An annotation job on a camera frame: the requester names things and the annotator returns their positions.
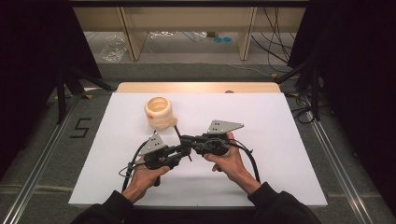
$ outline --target beige cylindrical container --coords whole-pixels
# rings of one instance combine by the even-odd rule
[[[151,98],[145,106],[148,124],[154,130],[175,126],[177,119],[173,116],[171,102],[162,96]]]

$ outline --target sleeve cuff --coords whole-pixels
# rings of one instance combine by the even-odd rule
[[[111,196],[103,203],[103,207],[116,217],[118,220],[123,220],[134,209],[134,205],[129,202],[122,194],[113,191]]]
[[[256,207],[268,208],[279,197],[267,182],[264,182],[254,193],[247,196]]]

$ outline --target gray bracket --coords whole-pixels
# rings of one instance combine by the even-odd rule
[[[208,134],[227,133],[236,129],[243,128],[243,123],[235,123],[214,119],[207,130]]]
[[[167,147],[167,145],[163,142],[160,135],[158,133],[153,134],[147,143],[142,147],[142,150],[139,153],[139,156],[144,156],[150,152],[157,151],[163,147]]]

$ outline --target white tabletop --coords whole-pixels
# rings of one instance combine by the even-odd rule
[[[165,96],[173,105],[181,134],[205,133],[213,119],[244,123],[233,131],[235,139],[253,149],[262,182],[275,191],[285,190],[301,203],[327,205],[306,154],[286,99],[282,93],[113,93],[91,151],[69,203],[88,206],[103,203],[124,178],[118,175],[137,148],[153,130],[144,111],[146,101]],[[159,131],[168,146],[179,144],[172,128]],[[241,151],[253,174],[250,160]],[[211,171],[212,162],[194,151],[192,162],[183,158],[179,166],[162,177],[135,205],[152,208],[249,207],[247,195],[224,173]]]

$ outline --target person's arm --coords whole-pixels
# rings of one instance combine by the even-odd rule
[[[228,133],[228,138],[234,140],[233,134]],[[205,154],[204,158],[215,163],[212,171],[220,168],[245,191],[247,198],[256,206],[258,223],[320,223],[312,211],[291,194],[285,191],[276,193],[268,183],[261,185],[254,179],[245,168],[237,147],[230,147],[223,156]]]
[[[134,209],[134,203],[143,198],[146,191],[154,185],[158,176],[166,174],[170,168],[163,166],[149,170],[145,165],[138,165],[129,187],[122,193],[115,190],[103,204],[94,204],[78,215],[73,224],[122,223]]]

